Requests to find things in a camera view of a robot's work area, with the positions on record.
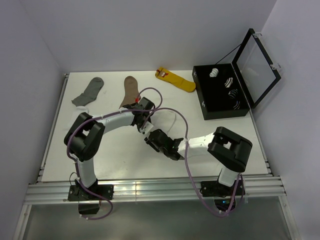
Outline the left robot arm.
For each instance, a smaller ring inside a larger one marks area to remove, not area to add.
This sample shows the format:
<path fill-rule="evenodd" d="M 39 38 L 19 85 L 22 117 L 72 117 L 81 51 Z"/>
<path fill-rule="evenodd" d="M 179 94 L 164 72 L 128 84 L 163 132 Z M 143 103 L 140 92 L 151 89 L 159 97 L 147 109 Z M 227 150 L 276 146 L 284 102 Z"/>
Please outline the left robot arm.
<path fill-rule="evenodd" d="M 79 194 L 82 197 L 91 200 L 98 193 L 94 156 L 99 150 L 103 135 L 127 126 L 141 129 L 154 108 L 155 104 L 143 97 L 136 103 L 125 105 L 106 115 L 94 117 L 86 112 L 78 115 L 63 142 L 68 158 L 76 164 L 77 181 L 81 185 Z"/>

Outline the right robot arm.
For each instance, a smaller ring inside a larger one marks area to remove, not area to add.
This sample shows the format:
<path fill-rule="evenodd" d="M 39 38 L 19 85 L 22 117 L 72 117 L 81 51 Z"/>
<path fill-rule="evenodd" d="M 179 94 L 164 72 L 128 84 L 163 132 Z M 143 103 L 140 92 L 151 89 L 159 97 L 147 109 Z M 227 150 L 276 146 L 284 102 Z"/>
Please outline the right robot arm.
<path fill-rule="evenodd" d="M 216 183 L 216 189 L 222 195 L 233 190 L 238 174 L 246 170 L 253 147 L 250 140 L 222 126 L 213 133 L 190 139 L 172 139 L 161 129 L 156 129 L 148 133 L 144 141 L 156 152 L 173 161 L 184 160 L 185 164 L 192 157 L 214 157 L 222 164 Z"/>

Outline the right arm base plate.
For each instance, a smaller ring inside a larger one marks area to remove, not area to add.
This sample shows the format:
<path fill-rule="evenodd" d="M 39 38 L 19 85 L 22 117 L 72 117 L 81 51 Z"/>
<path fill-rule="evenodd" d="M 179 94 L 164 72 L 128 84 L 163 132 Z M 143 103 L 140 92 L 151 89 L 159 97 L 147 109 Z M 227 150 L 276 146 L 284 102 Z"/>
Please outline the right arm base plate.
<path fill-rule="evenodd" d="M 201 181 L 200 186 L 200 193 L 203 197 L 226 198 L 233 195 L 236 180 L 231 187 L 220 184 L 217 180 Z"/>

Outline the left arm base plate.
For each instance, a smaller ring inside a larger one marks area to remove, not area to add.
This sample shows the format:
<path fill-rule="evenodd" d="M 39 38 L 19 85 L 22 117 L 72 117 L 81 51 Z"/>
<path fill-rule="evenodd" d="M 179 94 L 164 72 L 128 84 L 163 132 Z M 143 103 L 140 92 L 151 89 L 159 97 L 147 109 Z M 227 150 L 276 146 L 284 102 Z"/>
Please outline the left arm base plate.
<path fill-rule="evenodd" d="M 93 192 L 93 194 L 84 190 L 80 185 L 72 185 L 69 188 L 67 200 L 69 202 L 98 201 L 103 199 L 112 200 L 114 193 L 114 185 L 98 184 L 94 188 L 89 189 L 89 191 Z"/>

